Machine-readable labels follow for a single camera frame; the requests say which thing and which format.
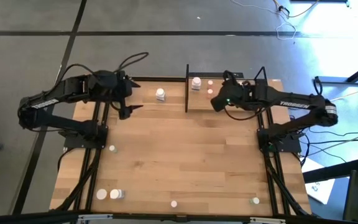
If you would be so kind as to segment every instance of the white paper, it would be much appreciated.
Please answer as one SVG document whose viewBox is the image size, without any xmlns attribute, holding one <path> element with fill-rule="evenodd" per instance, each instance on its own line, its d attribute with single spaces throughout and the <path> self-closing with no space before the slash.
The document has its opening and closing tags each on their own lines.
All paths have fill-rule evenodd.
<svg viewBox="0 0 358 224">
<path fill-rule="evenodd" d="M 323 166 L 309 158 L 306 158 L 306 162 L 302 167 L 302 172 L 308 172 L 320 168 L 323 168 Z M 335 179 L 331 179 L 306 184 L 306 192 L 310 197 L 313 197 L 317 201 L 326 205 L 328 203 L 329 195 L 334 187 L 334 181 Z"/>
</svg>

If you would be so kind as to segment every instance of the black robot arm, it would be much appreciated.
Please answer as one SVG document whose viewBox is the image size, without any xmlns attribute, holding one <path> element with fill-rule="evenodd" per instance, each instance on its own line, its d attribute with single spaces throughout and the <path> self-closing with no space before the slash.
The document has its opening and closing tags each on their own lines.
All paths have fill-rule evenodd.
<svg viewBox="0 0 358 224">
<path fill-rule="evenodd" d="M 58 82 L 51 90 L 21 99 L 17 115 L 19 124 L 33 130 L 41 126 L 62 129 L 65 147 L 100 147 L 106 141 L 107 127 L 98 121 L 75 121 L 47 113 L 44 108 L 57 103 L 100 101 L 107 105 L 118 102 L 119 119 L 127 119 L 132 111 L 142 105 L 126 106 L 125 98 L 132 95 L 132 88 L 140 87 L 124 71 L 100 70 L 91 75 L 80 75 Z"/>
<path fill-rule="evenodd" d="M 275 105 L 310 110 L 302 117 L 284 124 L 273 124 L 261 130 L 261 134 L 268 143 L 276 143 L 287 134 L 310 126 L 332 126 L 337 123 L 335 105 L 321 95 L 285 93 L 271 86 L 251 84 L 248 81 L 238 83 L 229 71 L 224 72 L 222 85 L 218 95 L 211 100 L 215 111 L 225 110 L 226 106 L 236 106 L 246 111 L 261 113 L 266 108 Z"/>
</svg>

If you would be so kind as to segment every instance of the wooden table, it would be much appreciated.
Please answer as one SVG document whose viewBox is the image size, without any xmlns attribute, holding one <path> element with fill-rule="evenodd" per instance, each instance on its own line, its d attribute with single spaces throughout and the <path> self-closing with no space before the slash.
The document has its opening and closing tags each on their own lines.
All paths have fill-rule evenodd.
<svg viewBox="0 0 358 224">
<path fill-rule="evenodd" d="M 214 82 L 217 93 L 221 80 Z M 225 112 L 213 111 L 206 87 L 189 92 L 185 113 L 185 84 L 180 82 L 138 82 L 127 105 L 144 105 L 121 121 L 110 110 L 107 147 L 102 151 L 92 211 L 192 215 L 272 215 L 262 154 L 259 151 L 257 119 L 235 121 Z M 282 90 L 280 80 L 269 85 Z M 164 88 L 166 102 L 155 99 Z M 91 119 L 94 103 L 77 103 L 74 119 Z M 251 112 L 231 111 L 246 117 Z M 289 120 L 284 107 L 272 107 L 273 120 Z M 118 152 L 107 148 L 115 145 Z M 310 212 L 300 163 L 281 153 L 285 183 L 294 198 Z M 58 173 L 50 208 L 59 206 L 78 182 L 84 149 L 67 154 Z M 96 191 L 125 190 L 121 200 L 98 200 Z M 85 187 L 81 207 L 84 207 Z M 279 189 L 275 188 L 279 212 L 283 212 Z M 260 204 L 249 199 L 258 197 Z M 170 202 L 176 200 L 177 208 Z"/>
</svg>

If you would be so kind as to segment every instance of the gray floor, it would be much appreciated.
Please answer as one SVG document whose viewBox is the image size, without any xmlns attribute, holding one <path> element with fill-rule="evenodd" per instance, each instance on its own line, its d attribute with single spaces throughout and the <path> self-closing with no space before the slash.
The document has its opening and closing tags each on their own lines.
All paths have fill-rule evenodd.
<svg viewBox="0 0 358 224">
<path fill-rule="evenodd" d="M 0 30 L 71 30 L 80 2 L 0 0 Z M 275 8 L 272 1 L 252 0 L 246 4 Z M 294 4 L 289 0 L 282 4 L 294 14 L 310 5 Z M 344 4 L 319 3 L 312 11 L 291 21 L 298 25 L 299 31 L 323 37 L 286 41 L 275 37 L 77 37 L 69 63 L 83 63 L 94 70 L 111 70 L 127 56 L 148 51 L 148 58 L 126 69 L 130 75 L 184 77 L 185 66 L 189 63 L 191 71 L 230 69 L 242 71 L 251 78 L 265 66 L 270 78 L 283 80 L 286 91 L 309 94 L 314 93 L 311 84 L 314 76 L 347 77 L 358 70 L 358 23 L 351 19 L 353 15 L 354 11 Z M 280 24 L 274 14 L 240 7 L 230 0 L 95 0 L 87 3 L 80 30 L 274 31 Z M 66 36 L 0 37 L 0 142 L 4 144 L 0 151 L 0 215 L 11 210 L 35 138 L 35 133 L 22 130 L 17 123 L 19 100 L 53 85 L 67 41 Z M 82 73 L 80 69 L 73 69 L 67 76 Z M 323 95 L 332 99 L 357 90 L 356 86 L 324 86 Z M 358 96 L 335 104 L 339 123 L 329 130 L 358 131 Z M 60 104 L 54 113 L 70 117 L 73 105 Z M 304 111 L 290 113 L 299 116 Z M 314 127 L 313 130 L 327 129 Z M 311 141 L 332 138 L 319 134 L 308 136 Z M 47 134 L 24 206 L 25 213 L 48 210 L 62 145 L 63 138 L 58 134 Z M 358 159 L 358 143 L 329 152 L 346 161 Z M 311 158 L 324 166 L 341 163 L 340 159 L 324 153 Z M 334 192 L 346 194 L 346 188 L 346 181 L 336 181 Z M 327 206 L 311 199 L 312 209 L 323 217 L 340 219 L 343 197 L 345 195 L 332 194 Z M 324 213 L 327 207 L 337 212 Z"/>
</svg>

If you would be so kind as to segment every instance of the metal bracket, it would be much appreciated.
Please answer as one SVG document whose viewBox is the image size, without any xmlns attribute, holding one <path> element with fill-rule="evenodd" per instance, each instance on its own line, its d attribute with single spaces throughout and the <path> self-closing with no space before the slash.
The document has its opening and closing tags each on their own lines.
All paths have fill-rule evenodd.
<svg viewBox="0 0 358 224">
<path fill-rule="evenodd" d="M 87 221 L 87 220 L 104 220 L 112 219 L 112 214 L 91 214 L 91 215 L 79 215 L 78 221 Z"/>
<path fill-rule="evenodd" d="M 109 128 L 107 126 L 98 126 L 98 135 L 89 139 L 76 132 L 61 131 L 59 134 L 66 138 L 64 147 L 69 149 L 79 147 L 88 149 L 102 149 L 106 145 L 108 130 Z"/>
<path fill-rule="evenodd" d="M 268 152 L 301 152 L 299 140 L 293 139 L 290 134 L 287 134 L 285 138 L 282 138 L 279 142 L 271 145 L 267 145 L 267 135 L 265 129 L 257 130 L 259 146 Z"/>
<path fill-rule="evenodd" d="M 277 219 L 277 218 L 259 218 L 259 217 L 251 217 L 251 223 L 266 223 L 266 224 L 285 224 L 285 220 Z"/>
</svg>

